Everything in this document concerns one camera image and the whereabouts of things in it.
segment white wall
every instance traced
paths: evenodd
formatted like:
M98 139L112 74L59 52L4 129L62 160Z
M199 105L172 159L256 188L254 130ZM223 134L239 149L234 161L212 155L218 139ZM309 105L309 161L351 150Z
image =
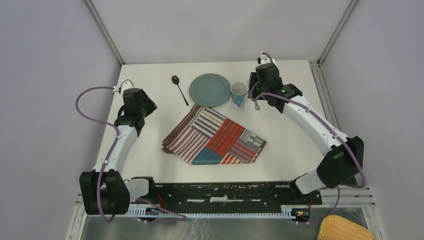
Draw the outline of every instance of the white wall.
M63 239L103 126L75 98L120 67L81 0L0 3L0 239ZM83 99L107 119L112 93Z
M317 59L349 0L93 0L126 63Z
M424 1L362 0L324 62L387 239L423 239Z

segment striped cloth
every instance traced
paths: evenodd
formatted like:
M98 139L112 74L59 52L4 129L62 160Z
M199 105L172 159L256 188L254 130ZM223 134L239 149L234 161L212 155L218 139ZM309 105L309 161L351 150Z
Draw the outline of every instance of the striped cloth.
M251 164L267 142L215 110L195 105L163 140L163 151L191 165Z

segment white table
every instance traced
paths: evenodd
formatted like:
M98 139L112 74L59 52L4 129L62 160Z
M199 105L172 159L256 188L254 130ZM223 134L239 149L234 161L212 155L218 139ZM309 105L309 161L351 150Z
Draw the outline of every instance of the white table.
M307 60L277 61L283 83L296 85L309 103L323 116L323 108ZM162 151L162 140L177 126L195 104L189 95L191 82L206 73L219 74L230 84L246 83L256 61L198 62L124 65L118 84L130 79L144 89L157 110L145 119L138 140L126 160L122 178L151 176L156 183L291 181L315 169L323 159L312 140L289 118L258 101L260 111L246 99L238 108L229 99L214 107L216 111L249 129L267 141L255 163L237 165L189 165L174 154ZM186 106L178 87L171 82L177 75L190 106ZM115 94L108 121L113 123L122 96ZM104 131L98 161L107 152L113 129Z

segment cup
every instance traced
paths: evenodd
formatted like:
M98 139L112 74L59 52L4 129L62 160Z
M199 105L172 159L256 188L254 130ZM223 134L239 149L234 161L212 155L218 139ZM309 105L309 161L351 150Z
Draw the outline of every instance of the cup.
M243 82L236 82L231 85L231 99L234 104L237 104L237 107L242 105L248 89L248 86Z

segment black spoon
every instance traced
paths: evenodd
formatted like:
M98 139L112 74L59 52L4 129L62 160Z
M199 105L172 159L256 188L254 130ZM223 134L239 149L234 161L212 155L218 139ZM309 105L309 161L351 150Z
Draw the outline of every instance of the black spoon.
M182 98L184 98L184 101L185 101L185 105L189 105L189 103L187 102L187 100L186 100L186 97L184 96L184 94L183 94L183 91L181 91L181 88L180 88L180 85L178 85L179 83L180 83L180 79L177 77L177 76L172 76L171 77L171 80L172 80L172 83L173 84L175 84L175 85L177 85L178 86L178 89L179 89L179 91L181 92L181 95L182 95Z

